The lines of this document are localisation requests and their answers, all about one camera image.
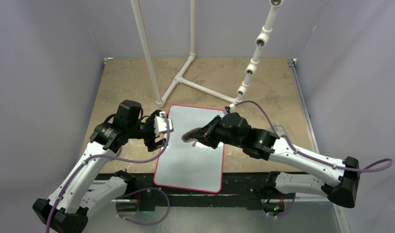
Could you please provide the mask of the pink framed whiteboard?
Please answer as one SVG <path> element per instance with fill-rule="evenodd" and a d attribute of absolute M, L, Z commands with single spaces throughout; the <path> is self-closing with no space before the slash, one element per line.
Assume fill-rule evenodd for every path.
<path fill-rule="evenodd" d="M 186 132 L 203 127 L 214 117 L 223 116 L 221 109 L 172 105 L 168 112 L 174 131 L 169 144 L 158 158 L 154 184 L 192 191 L 218 193 L 222 187 L 224 145 L 216 149 L 197 143 L 184 143 Z"/>

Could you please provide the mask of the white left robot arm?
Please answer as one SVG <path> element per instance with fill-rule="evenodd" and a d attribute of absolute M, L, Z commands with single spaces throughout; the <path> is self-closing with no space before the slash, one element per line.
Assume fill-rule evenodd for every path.
<path fill-rule="evenodd" d="M 118 159 L 119 150 L 131 139 L 141 139 L 149 152 L 162 155 L 173 131 L 172 120 L 167 113 L 156 110 L 144 116 L 142 105 L 124 100 L 116 113 L 109 115 L 95 127 L 89 142 L 77 164 L 59 187 L 46 199 L 37 199 L 33 210 L 45 224 L 45 231 L 80 233 L 89 219 L 115 198 L 138 199 L 143 189 L 136 177 L 126 171 L 118 171 L 101 186 L 90 186 L 102 168 Z"/>

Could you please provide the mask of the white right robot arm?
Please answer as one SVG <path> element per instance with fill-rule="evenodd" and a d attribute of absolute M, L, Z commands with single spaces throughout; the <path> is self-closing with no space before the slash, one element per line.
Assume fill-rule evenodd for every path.
<path fill-rule="evenodd" d="M 220 143 L 238 147 L 251 158 L 283 163 L 307 173 L 299 179 L 280 173 L 276 179 L 267 181 L 264 191 L 271 198 L 281 193 L 309 193 L 327 197 L 345 208 L 356 205 L 360 181 L 356 158 L 331 158 L 295 146 L 285 136 L 253 128 L 238 113 L 214 117 L 189 133 L 189 138 L 213 149 Z"/>

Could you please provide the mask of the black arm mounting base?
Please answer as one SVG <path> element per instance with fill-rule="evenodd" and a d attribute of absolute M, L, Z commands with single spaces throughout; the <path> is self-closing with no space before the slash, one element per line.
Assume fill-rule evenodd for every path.
<path fill-rule="evenodd" d="M 247 210 L 264 210 L 272 202 L 292 200 L 293 193 L 283 194 L 276 188 L 279 172 L 225 172 L 219 191 L 169 187 L 154 182 L 152 173 L 99 174 L 96 180 L 112 177 L 128 182 L 124 194 L 134 200 L 142 212 L 154 211 L 156 207 L 240 207 Z"/>

